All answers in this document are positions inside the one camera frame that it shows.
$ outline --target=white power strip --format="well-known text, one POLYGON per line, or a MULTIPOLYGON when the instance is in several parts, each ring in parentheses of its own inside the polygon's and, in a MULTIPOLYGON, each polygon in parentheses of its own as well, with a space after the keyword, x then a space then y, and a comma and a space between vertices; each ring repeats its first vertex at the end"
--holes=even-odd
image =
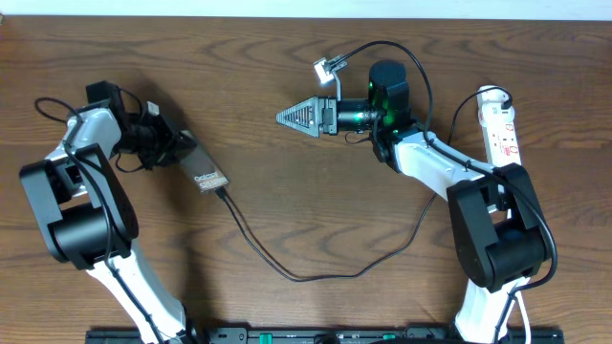
MULTIPOLYGON (((478 91, 491 87, 495 86, 483 86, 478 91)), ((498 167, 512 162, 521 164, 514 130, 514 107, 501 108, 502 103, 508 100, 508 95, 495 89, 478 95, 477 99, 478 121, 485 139, 487 161, 498 167)))

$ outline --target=cable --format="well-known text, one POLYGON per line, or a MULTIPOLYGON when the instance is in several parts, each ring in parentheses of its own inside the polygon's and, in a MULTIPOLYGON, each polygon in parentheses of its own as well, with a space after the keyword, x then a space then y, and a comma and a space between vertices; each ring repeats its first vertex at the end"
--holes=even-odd
POLYGON ((372 141, 376 145, 376 149, 380 149, 382 147, 381 143, 379 142, 379 121, 381 121, 383 118, 381 113, 381 111, 377 112, 376 116, 374 117, 374 125, 372 126, 372 141))
POLYGON ((425 207, 425 210, 421 214, 421 217, 419 218, 419 221, 417 222, 417 225, 414 227, 414 231, 412 232, 412 236, 410 237, 410 239, 408 240, 408 242, 406 244, 404 244, 402 247, 400 247, 400 248, 398 248, 398 249, 396 249, 396 250, 394 250, 394 251, 392 251, 390 253, 385 254, 383 257, 375 260, 374 262, 369 264, 367 267, 363 268, 361 271, 359 271, 359 272, 357 272, 355 274, 348 274, 348 275, 347 274, 323 274, 323 275, 309 276, 309 277, 298 277, 294 273, 290 272, 289 270, 278 267, 275 263, 272 262, 272 260, 274 260, 275 262, 277 262, 277 260, 275 258, 273 258, 272 256, 270 256, 270 258, 268 258, 257 247, 257 245, 251 240, 251 238, 249 238, 249 236, 247 235, 246 230, 243 228, 242 224, 238 220, 238 217, 236 216, 236 213, 235 213, 234 209, 231 207, 231 204, 228 201, 228 198, 230 197, 230 195, 228 194, 228 192, 225 189, 225 187, 220 187, 220 188, 216 189, 215 192, 216 192, 217 196, 219 196, 219 198, 228 207, 229 212, 231 213, 231 216, 233 217, 233 220, 238 225, 238 228, 240 229, 240 232, 242 233, 242 236, 245 238, 245 240, 247 241, 249 246, 251 246, 252 249, 261 257, 261 259, 263 259, 266 263, 268 263, 268 265, 272 269, 274 269, 276 272, 278 272, 278 274, 280 274, 284 278, 288 279, 289 281, 296 282, 296 283, 313 282, 313 281, 319 281, 319 280, 325 280, 325 279, 352 279, 352 278, 358 278, 360 276, 363 276, 369 270, 375 268, 380 263, 386 261, 387 259, 392 258, 392 257, 394 257, 394 256, 396 256, 396 255, 398 255, 398 254, 400 254, 402 252, 404 252, 408 247, 410 247, 410 245, 412 244, 412 242, 416 238, 417 233, 419 232, 419 228, 421 227, 421 223, 423 222, 423 219, 425 218, 425 216, 427 214, 427 211, 429 210, 429 208, 433 204, 433 201, 435 200, 435 197, 432 197, 429 200, 429 203, 427 204, 427 206, 425 207))
MULTIPOLYGON (((56 104, 60 104, 60 105, 64 106, 66 109, 69 110, 70 113, 72 113, 72 114, 74 114, 76 116, 76 119, 80 123, 83 122, 83 118, 81 117, 81 115, 78 113, 78 111, 75 108, 73 108, 68 103, 66 103, 66 102, 64 102, 62 100, 59 100, 59 99, 56 99, 56 98, 51 98, 51 97, 41 97, 41 98, 38 98, 34 102, 35 109, 38 111, 38 113, 40 113, 40 115, 44 116, 45 118, 49 118, 49 119, 52 119, 52 120, 55 120, 55 121, 62 121, 59 118, 54 118, 54 117, 46 114, 45 112, 43 112, 40 109, 40 107, 38 106, 39 103, 42 102, 42 101, 50 101, 50 102, 54 102, 56 104)), ((134 296, 134 294, 129 289, 129 287, 125 284, 125 281, 123 281, 123 278, 119 275, 119 271, 117 269, 115 269, 110 264, 110 262, 109 262, 110 254, 111 254, 111 251, 112 251, 113 228, 115 230, 117 230, 117 225, 115 224, 115 222, 112 219, 112 216, 110 215, 110 207, 109 207, 108 203, 106 202, 106 200, 104 199, 104 196, 103 196, 103 194, 102 194, 102 192, 101 192, 101 190, 99 188, 98 183, 96 183, 96 180, 94 180, 94 178, 89 173, 89 171, 81 163, 83 162, 83 163, 86 163, 86 164, 92 166, 95 170, 97 170, 102 175, 103 178, 106 178, 106 177, 102 173, 102 170, 99 168, 99 166, 95 165, 93 162, 87 161, 87 160, 81 160, 81 159, 77 158, 71 152, 72 146, 70 145, 69 142, 64 140, 62 142, 62 144, 63 144, 64 151, 65 151, 66 156, 68 157, 68 159, 73 162, 73 164, 76 166, 78 171, 83 175, 83 177, 85 177, 85 179, 87 181, 89 181, 89 184, 92 186, 92 188, 94 189, 94 192, 96 193, 96 195, 98 196, 98 198, 99 198, 99 200, 101 202, 102 211, 104 212, 104 221, 106 222, 107 230, 108 230, 108 233, 107 233, 107 236, 106 236, 106 250, 104 251, 104 257, 103 257, 104 265, 111 271, 111 274, 117 280, 117 282, 119 283, 121 289, 125 292, 126 296, 134 304, 134 307, 136 307, 136 309, 141 313, 141 315, 144 318, 144 320, 149 324, 149 326, 151 327, 151 331, 153 332, 153 334, 155 334, 156 340, 159 343, 164 343, 164 339, 162 338, 162 335, 160 334, 160 331, 158 330, 157 326, 155 326, 155 323, 153 322, 153 319, 151 318, 151 315, 146 312, 144 307, 141 305, 141 303, 138 301, 138 299, 134 296)))
POLYGON ((346 143, 348 143, 348 144, 358 144, 358 143, 362 143, 362 142, 366 142, 366 141, 370 141, 370 140, 371 140, 369 137, 366 137, 366 138, 359 139, 359 140, 356 140, 356 141, 352 142, 352 141, 349 141, 349 140, 348 140, 348 135, 349 135, 349 134, 357 134, 357 133, 356 133, 356 132, 347 132, 347 133, 344 135, 344 141, 345 141, 346 143))
POLYGON ((43 101, 49 101, 49 102, 52 102, 52 103, 55 103, 55 104, 62 105, 65 108, 69 109, 69 111, 71 111, 71 112, 75 111, 75 114, 77 113, 76 110, 73 109, 72 106, 70 106, 68 103, 64 102, 63 100, 55 99, 55 98, 52 98, 52 97, 40 97, 40 98, 37 98, 34 101, 34 109, 36 109, 38 114, 42 115, 46 119, 50 119, 50 120, 54 120, 54 121, 66 124, 66 120, 61 119, 61 118, 57 118, 55 116, 51 116, 51 115, 47 114, 44 110, 42 110, 40 108, 40 103, 43 102, 43 101))
POLYGON ((120 91, 126 93, 127 95, 129 95, 130 97, 132 97, 134 100, 136 100, 136 102, 138 103, 138 113, 140 114, 137 123, 140 123, 142 121, 142 119, 144 118, 144 108, 142 107, 142 102, 141 100, 136 97, 136 95, 134 95, 133 93, 120 88, 120 91))
POLYGON ((478 92, 476 92, 476 93, 472 94, 471 96, 467 97, 467 98, 466 98, 466 99, 465 99, 465 100, 464 100, 464 101, 461 103, 461 105, 459 105, 459 107, 458 107, 458 108, 457 108, 457 110, 455 111, 455 114, 452 116, 452 124, 451 124, 451 126, 450 126, 450 134, 449 134, 451 137, 452 137, 452 135, 453 135, 453 134, 454 134, 454 132, 455 132, 455 124, 456 124, 456 122, 457 122, 457 116, 459 116, 459 112, 461 111, 461 109, 463 108, 463 106, 464 106, 464 105, 466 105, 466 103, 467 103, 468 101, 470 101, 470 99, 472 99, 473 97, 476 97, 476 96, 478 96, 478 95, 480 95, 480 94, 483 94, 483 93, 488 92, 488 91, 491 91, 491 90, 501 90, 501 91, 503 91, 504 93, 506 93, 506 95, 508 95, 508 100, 505 100, 505 101, 504 101, 504 103, 505 103, 505 102, 510 102, 510 105, 512 105, 512 102, 513 102, 513 95, 511 95, 511 94, 510 94, 510 92, 508 92, 506 89, 504 89, 504 88, 502 88, 502 87, 499 87, 499 86, 493 86, 493 87, 490 87, 490 88, 488 88, 488 89, 486 89, 486 90, 480 90, 480 91, 478 91, 478 92))
POLYGON ((144 165, 143 164, 141 164, 140 166, 138 166, 138 167, 136 167, 134 169, 131 169, 131 170, 123 169, 121 166, 119 166, 119 160, 121 160, 121 153, 117 154, 117 158, 115 159, 115 167, 117 167, 117 169, 119 171, 123 172, 123 173, 134 173, 134 172, 138 172, 138 171, 144 169, 144 165))
POLYGON ((523 318, 523 327, 525 328, 525 344, 532 343, 532 328, 529 325, 529 317, 527 316, 527 307, 525 307, 525 301, 523 301, 523 294, 519 291, 516 293, 516 300, 518 301, 518 307, 520 308, 520 315, 523 318))

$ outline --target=white cable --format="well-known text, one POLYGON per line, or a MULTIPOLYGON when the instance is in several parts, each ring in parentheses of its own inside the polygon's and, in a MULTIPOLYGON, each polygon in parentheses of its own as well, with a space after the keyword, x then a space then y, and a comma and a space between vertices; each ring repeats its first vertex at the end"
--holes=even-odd
POLYGON ((525 302, 523 301, 523 294, 519 292, 516 293, 516 301, 518 302, 518 308, 520 309, 520 315, 523 318, 523 327, 525 328, 525 344, 532 343, 532 329, 529 326, 529 318, 527 317, 527 308, 525 307, 525 302))

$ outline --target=wall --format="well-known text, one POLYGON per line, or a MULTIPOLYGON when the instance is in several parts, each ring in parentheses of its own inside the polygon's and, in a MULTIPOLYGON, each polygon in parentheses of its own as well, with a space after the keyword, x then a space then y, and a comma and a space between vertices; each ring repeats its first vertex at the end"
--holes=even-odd
POLYGON ((6 15, 612 20, 612 0, 3 0, 0 12, 6 15))

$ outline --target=wire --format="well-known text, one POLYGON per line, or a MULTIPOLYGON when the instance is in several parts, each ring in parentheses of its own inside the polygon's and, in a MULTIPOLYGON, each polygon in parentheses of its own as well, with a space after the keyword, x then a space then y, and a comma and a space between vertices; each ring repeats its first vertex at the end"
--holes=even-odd
POLYGON ((425 207, 425 210, 421 214, 421 217, 419 218, 419 221, 417 222, 417 225, 414 227, 414 231, 412 232, 412 236, 410 236, 410 239, 408 240, 408 242, 406 244, 404 244, 402 247, 400 247, 400 248, 398 248, 398 249, 396 249, 396 250, 394 250, 394 251, 392 251, 390 253, 385 254, 383 257, 375 260, 374 262, 369 264, 367 267, 363 268, 361 271, 359 271, 359 272, 357 272, 355 274, 323 274, 323 275, 317 275, 317 276, 299 277, 299 276, 295 275, 294 273, 290 272, 289 270, 285 269, 284 267, 282 267, 282 265, 279 264, 279 263, 277 263, 277 264, 280 265, 281 268, 278 267, 275 263, 273 263, 273 260, 275 262, 278 262, 278 261, 273 256, 271 256, 270 254, 269 254, 270 258, 268 258, 266 256, 266 254, 264 254, 264 252, 262 252, 262 250, 264 250, 264 251, 267 251, 267 250, 264 247, 262 247, 261 245, 259 245, 261 247, 261 249, 259 249, 259 247, 257 247, 257 245, 251 240, 251 238, 249 238, 249 235, 247 235, 246 230, 243 228, 242 224, 238 220, 238 217, 236 216, 236 213, 235 213, 234 209, 232 208, 230 202, 228 201, 228 199, 230 199, 230 195, 228 194, 228 191, 225 189, 225 187, 220 187, 220 188, 216 189, 215 192, 217 193, 217 196, 219 196, 219 198, 228 207, 229 212, 231 213, 231 216, 233 217, 233 220, 238 225, 238 228, 240 229, 240 232, 242 233, 242 236, 245 238, 245 240, 247 241, 249 246, 251 246, 252 249, 261 257, 261 259, 263 259, 272 269, 274 269, 276 272, 278 272, 278 274, 280 274, 284 278, 288 279, 289 281, 296 282, 296 283, 313 282, 313 281, 319 281, 319 280, 325 280, 325 279, 353 279, 353 278, 358 278, 360 276, 363 276, 369 270, 371 270, 371 269, 375 268, 376 266, 378 266, 380 263, 386 261, 387 259, 392 258, 392 257, 394 257, 394 256, 396 256, 396 255, 398 255, 398 254, 400 254, 402 252, 404 252, 408 247, 410 247, 410 245, 412 244, 412 242, 416 238, 417 233, 419 232, 419 228, 421 227, 421 223, 423 222, 423 219, 425 218, 425 216, 427 214, 427 211, 429 210, 429 208, 433 204, 433 201, 435 200, 435 196, 432 197, 429 200, 429 203, 427 204, 427 206, 425 207))
POLYGON ((72 106, 70 106, 70 104, 68 104, 67 102, 65 102, 63 100, 59 100, 59 99, 52 98, 52 97, 40 97, 40 98, 37 98, 34 101, 34 108, 36 109, 38 114, 42 115, 46 119, 50 119, 50 120, 54 120, 56 122, 60 122, 60 123, 66 124, 66 120, 61 119, 61 118, 57 118, 55 116, 51 116, 48 113, 46 113, 44 110, 42 110, 40 108, 40 103, 43 102, 43 101, 49 101, 49 102, 52 102, 52 103, 55 103, 55 104, 62 105, 65 108, 67 108, 70 112, 74 112, 74 114, 77 113, 77 110, 75 110, 72 106))
POLYGON ((143 164, 141 164, 140 166, 138 166, 138 167, 136 167, 134 169, 131 169, 131 170, 123 169, 121 166, 119 166, 119 160, 121 160, 121 153, 117 154, 117 158, 115 159, 115 167, 117 167, 117 169, 119 171, 123 172, 123 173, 134 173, 134 172, 138 172, 138 171, 144 169, 144 165, 143 164))
POLYGON ((532 328, 529 325, 529 317, 527 316, 527 307, 525 307, 525 301, 523 300, 523 294, 519 291, 516 293, 516 300, 518 301, 518 307, 520 308, 520 315, 523 318, 523 327, 525 328, 525 344, 532 343, 532 328))
POLYGON ((144 108, 142 107, 142 102, 141 100, 136 97, 136 95, 134 95, 133 93, 120 88, 120 91, 126 93, 127 95, 129 95, 130 97, 134 98, 134 100, 136 100, 136 102, 138 103, 138 113, 140 114, 137 123, 140 123, 142 121, 142 119, 144 118, 144 108))
POLYGON ((345 141, 346 143, 348 143, 348 144, 358 144, 358 143, 362 143, 362 142, 366 142, 366 141, 370 141, 370 140, 371 140, 369 137, 366 137, 366 138, 359 139, 359 140, 356 140, 356 141, 349 141, 349 140, 348 140, 348 135, 349 135, 349 134, 357 134, 357 133, 356 133, 356 132, 347 132, 347 133, 344 135, 344 141, 345 141))
POLYGON ((467 97, 467 98, 466 98, 466 99, 465 99, 465 100, 464 100, 464 101, 461 103, 461 105, 459 105, 459 107, 458 107, 458 108, 457 108, 457 110, 455 111, 455 114, 452 116, 452 124, 451 124, 451 126, 450 126, 450 134, 449 134, 451 137, 452 137, 452 135, 453 135, 453 134, 454 134, 454 132, 455 132, 455 124, 456 124, 456 122, 457 122, 457 116, 459 116, 459 112, 461 111, 461 109, 463 108, 463 106, 464 106, 464 105, 466 105, 466 103, 467 103, 468 101, 470 101, 470 99, 472 99, 473 97, 476 97, 476 96, 478 96, 478 95, 480 95, 480 94, 483 94, 483 93, 488 92, 488 91, 491 91, 491 90, 501 90, 501 91, 503 91, 504 93, 506 93, 506 95, 508 95, 508 100, 506 100, 506 101, 509 101, 509 102, 512 104, 513 95, 511 95, 511 94, 510 94, 510 92, 508 92, 506 89, 504 89, 504 88, 502 88, 502 87, 499 87, 499 86, 492 86, 492 87, 490 87, 490 88, 488 88, 488 89, 486 89, 486 90, 480 90, 480 91, 478 91, 478 92, 476 92, 476 93, 472 94, 471 96, 467 97))
POLYGON ((372 126, 372 141, 374 144, 376 144, 376 149, 380 149, 382 147, 381 143, 379 142, 379 121, 381 121, 381 118, 383 118, 381 113, 381 111, 377 112, 376 116, 374 117, 374 125, 372 126))
MULTIPOLYGON (((55 121, 62 121, 61 119, 58 119, 58 118, 54 119, 50 115, 48 115, 45 112, 43 112, 40 109, 40 107, 38 106, 39 103, 42 102, 42 101, 50 101, 50 102, 54 102, 56 104, 60 104, 60 105, 64 106, 66 109, 69 110, 70 113, 72 113, 73 115, 76 116, 76 119, 80 123, 83 122, 82 116, 78 113, 78 111, 74 107, 72 107, 71 105, 69 105, 68 103, 66 103, 66 102, 64 102, 62 100, 59 100, 59 99, 56 99, 56 98, 52 98, 52 97, 41 97, 41 98, 38 98, 34 102, 35 109, 38 111, 38 113, 40 113, 40 115, 44 116, 45 118, 49 118, 49 119, 52 119, 52 120, 55 120, 55 121)), ((98 171, 102 175, 103 178, 106 178, 106 177, 104 176, 104 174, 103 174, 102 170, 100 169, 100 167, 95 165, 93 162, 87 161, 87 160, 81 160, 81 159, 77 158, 71 152, 72 146, 70 145, 69 142, 64 140, 62 143, 63 143, 63 147, 64 147, 64 151, 66 153, 66 156, 68 157, 68 159, 70 161, 73 162, 73 164, 76 166, 78 171, 83 175, 83 177, 85 177, 85 179, 92 186, 92 188, 94 189, 94 192, 98 196, 98 198, 100 200, 100 203, 102 205, 102 211, 104 212, 104 221, 106 222, 106 225, 107 225, 106 250, 104 251, 104 256, 103 256, 104 265, 111 271, 111 274, 117 280, 117 282, 119 283, 119 285, 120 285, 121 289, 123 290, 123 292, 125 292, 126 296, 134 304, 134 307, 136 307, 136 309, 141 313, 141 315, 144 318, 144 320, 149 324, 149 326, 151 327, 151 331, 155 335, 156 340, 159 343, 164 343, 164 339, 162 338, 162 335, 160 334, 160 331, 158 330, 157 326, 155 326, 155 323, 153 322, 153 319, 151 318, 151 315, 146 312, 144 307, 141 305, 141 303, 138 301, 138 299, 134 296, 134 294, 129 289, 129 287, 125 284, 125 281, 123 281, 123 278, 119 275, 119 271, 117 269, 115 269, 110 264, 110 262, 109 262, 110 254, 112 252, 112 242, 113 242, 113 235, 114 235, 113 228, 115 230, 117 230, 117 225, 115 224, 114 220, 112 219, 112 216, 110 215, 110 207, 109 207, 108 203, 106 202, 106 199, 104 198, 104 195, 102 194, 102 192, 101 192, 101 190, 99 188, 98 183, 96 183, 96 180, 94 180, 94 178, 89 173, 89 171, 82 165, 82 162, 92 166, 96 171, 98 171)))

